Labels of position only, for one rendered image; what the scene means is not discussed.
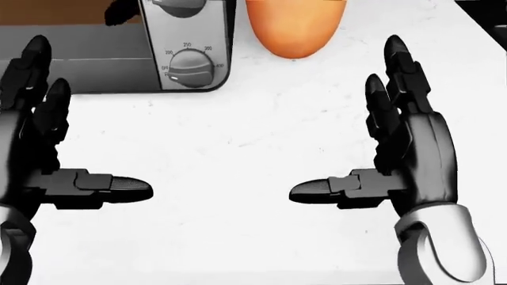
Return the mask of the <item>grey toaster oven door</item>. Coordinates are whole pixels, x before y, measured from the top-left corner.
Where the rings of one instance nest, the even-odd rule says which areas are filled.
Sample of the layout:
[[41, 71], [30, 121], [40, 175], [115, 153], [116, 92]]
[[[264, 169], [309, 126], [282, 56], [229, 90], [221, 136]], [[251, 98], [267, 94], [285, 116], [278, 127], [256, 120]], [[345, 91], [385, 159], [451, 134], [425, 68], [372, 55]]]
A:
[[52, 48], [49, 80], [65, 78], [76, 94], [150, 93], [161, 89], [141, 24], [0, 25], [0, 77], [36, 35]]

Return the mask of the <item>grey timer knob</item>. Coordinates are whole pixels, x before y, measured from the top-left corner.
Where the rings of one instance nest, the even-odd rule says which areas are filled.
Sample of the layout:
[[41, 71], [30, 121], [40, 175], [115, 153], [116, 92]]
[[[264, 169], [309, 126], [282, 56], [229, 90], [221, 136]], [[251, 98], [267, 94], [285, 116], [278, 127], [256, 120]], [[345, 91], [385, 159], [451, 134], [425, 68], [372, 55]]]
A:
[[152, 0], [163, 11], [177, 18], [196, 16], [205, 6], [207, 0]]

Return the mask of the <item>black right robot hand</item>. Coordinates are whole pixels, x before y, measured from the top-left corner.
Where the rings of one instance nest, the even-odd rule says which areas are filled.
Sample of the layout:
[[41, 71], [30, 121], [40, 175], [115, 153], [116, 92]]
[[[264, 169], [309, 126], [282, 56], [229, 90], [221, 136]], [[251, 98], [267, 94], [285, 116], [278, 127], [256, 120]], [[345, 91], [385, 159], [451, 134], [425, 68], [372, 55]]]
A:
[[375, 208], [388, 200], [405, 215], [426, 204], [458, 200], [455, 147], [444, 117], [429, 103], [421, 64], [396, 35], [387, 38], [383, 58], [389, 82], [371, 74], [364, 91], [366, 125], [378, 143], [375, 167], [297, 184], [288, 194], [291, 201], [334, 203], [345, 210]]

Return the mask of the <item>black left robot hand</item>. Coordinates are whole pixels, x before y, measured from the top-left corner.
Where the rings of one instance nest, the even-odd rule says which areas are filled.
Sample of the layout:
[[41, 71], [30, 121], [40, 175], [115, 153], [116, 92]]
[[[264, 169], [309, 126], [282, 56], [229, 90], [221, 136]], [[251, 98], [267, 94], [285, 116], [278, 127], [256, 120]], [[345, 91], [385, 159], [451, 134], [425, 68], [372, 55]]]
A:
[[71, 88], [62, 78], [48, 84], [50, 65], [51, 45], [37, 35], [0, 79], [0, 203], [95, 210], [151, 199], [153, 188], [142, 180], [61, 168], [56, 147], [68, 131]]

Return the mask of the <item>silver toaster oven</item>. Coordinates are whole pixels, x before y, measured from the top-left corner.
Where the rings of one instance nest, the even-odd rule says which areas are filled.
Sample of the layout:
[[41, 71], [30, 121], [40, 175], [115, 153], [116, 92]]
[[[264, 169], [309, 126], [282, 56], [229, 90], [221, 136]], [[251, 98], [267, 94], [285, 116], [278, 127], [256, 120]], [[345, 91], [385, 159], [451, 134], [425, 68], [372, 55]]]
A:
[[0, 75], [37, 35], [77, 94], [210, 92], [229, 77], [237, 0], [0, 0]]

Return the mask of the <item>grey temperature knob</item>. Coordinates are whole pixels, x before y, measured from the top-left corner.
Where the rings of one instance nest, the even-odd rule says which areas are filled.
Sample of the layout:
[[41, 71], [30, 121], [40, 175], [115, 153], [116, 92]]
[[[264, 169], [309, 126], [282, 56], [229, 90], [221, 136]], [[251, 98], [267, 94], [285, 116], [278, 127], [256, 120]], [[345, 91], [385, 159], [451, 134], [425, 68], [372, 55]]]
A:
[[203, 51], [183, 49], [170, 60], [167, 77], [184, 87], [209, 86], [215, 77], [214, 64]]

